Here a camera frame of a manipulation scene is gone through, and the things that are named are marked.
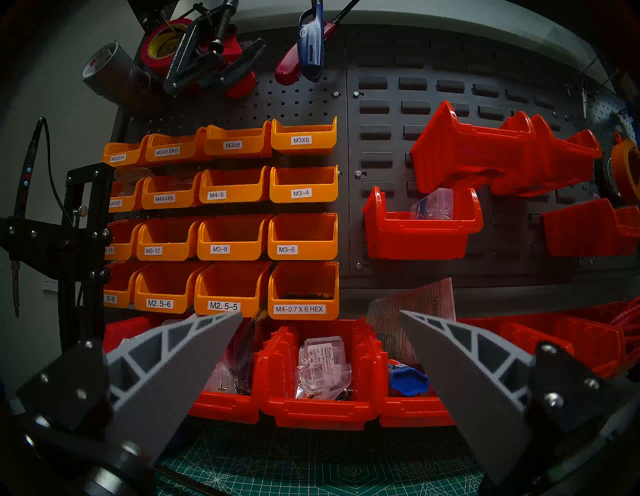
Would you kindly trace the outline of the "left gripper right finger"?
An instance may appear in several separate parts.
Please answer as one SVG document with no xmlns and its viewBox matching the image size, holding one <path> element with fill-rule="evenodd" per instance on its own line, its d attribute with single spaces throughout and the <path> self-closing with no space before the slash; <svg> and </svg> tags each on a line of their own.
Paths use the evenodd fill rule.
<svg viewBox="0 0 640 496">
<path fill-rule="evenodd" d="M 620 449 L 620 391 L 547 340 L 401 310 L 399 323 L 485 472 L 485 488 L 589 488 Z"/>
</svg>

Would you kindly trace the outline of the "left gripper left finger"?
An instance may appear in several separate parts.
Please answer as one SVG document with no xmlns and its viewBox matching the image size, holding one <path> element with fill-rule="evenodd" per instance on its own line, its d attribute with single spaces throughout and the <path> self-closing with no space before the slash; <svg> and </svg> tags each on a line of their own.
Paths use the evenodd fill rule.
<svg viewBox="0 0 640 496">
<path fill-rule="evenodd" d="M 155 461 L 203 392 L 243 321 L 223 312 L 152 328 L 104 353 L 78 342 L 17 391 L 25 412 L 51 428 L 120 446 Z"/>
</svg>

